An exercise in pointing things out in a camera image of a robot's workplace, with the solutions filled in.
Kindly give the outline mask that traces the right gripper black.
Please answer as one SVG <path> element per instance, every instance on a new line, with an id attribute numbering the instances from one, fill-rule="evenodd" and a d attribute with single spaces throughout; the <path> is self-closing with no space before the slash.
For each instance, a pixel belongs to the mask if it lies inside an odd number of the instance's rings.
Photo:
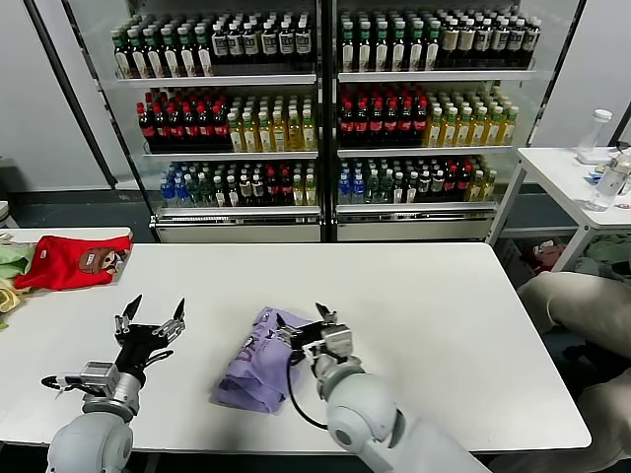
<path id="1" fill-rule="evenodd" d="M 337 312 L 327 305 L 316 303 L 315 307 L 323 321 L 308 323 L 300 327 L 288 324 L 280 315 L 276 315 L 277 337 L 293 351 L 303 351 L 312 344 L 321 345 L 324 342 L 323 331 L 328 325 L 337 324 Z"/>

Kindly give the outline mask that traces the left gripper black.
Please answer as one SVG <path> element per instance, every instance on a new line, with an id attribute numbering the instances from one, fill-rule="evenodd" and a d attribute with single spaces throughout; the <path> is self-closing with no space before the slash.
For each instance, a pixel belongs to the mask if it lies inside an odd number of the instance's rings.
<path id="1" fill-rule="evenodd" d="M 122 314 L 114 317 L 114 336 L 120 346 L 115 360 L 119 373 L 143 375 L 144 370 L 172 354 L 168 339 L 176 339 L 185 329 L 185 298 L 178 303 L 171 319 L 163 325 L 131 324 L 141 304 L 138 295 L 126 305 Z"/>

